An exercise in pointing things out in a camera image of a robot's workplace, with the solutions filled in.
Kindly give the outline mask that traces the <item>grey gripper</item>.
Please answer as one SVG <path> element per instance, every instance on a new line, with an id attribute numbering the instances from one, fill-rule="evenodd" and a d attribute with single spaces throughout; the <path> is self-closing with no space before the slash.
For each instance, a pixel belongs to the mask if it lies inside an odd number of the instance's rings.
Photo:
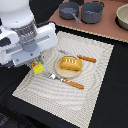
<path id="1" fill-rule="evenodd" d="M 0 26 L 0 64 L 4 67 L 20 66 L 58 43 L 55 24 L 33 22 L 21 28 L 7 29 Z"/>

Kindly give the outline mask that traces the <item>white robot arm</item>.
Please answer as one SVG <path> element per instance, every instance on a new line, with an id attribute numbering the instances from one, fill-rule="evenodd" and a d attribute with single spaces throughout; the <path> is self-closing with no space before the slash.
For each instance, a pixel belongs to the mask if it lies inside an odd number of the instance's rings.
<path id="1" fill-rule="evenodd" d="M 54 23 L 36 25 L 29 0 L 0 0 L 0 19 L 2 66 L 26 64 L 58 43 Z"/>

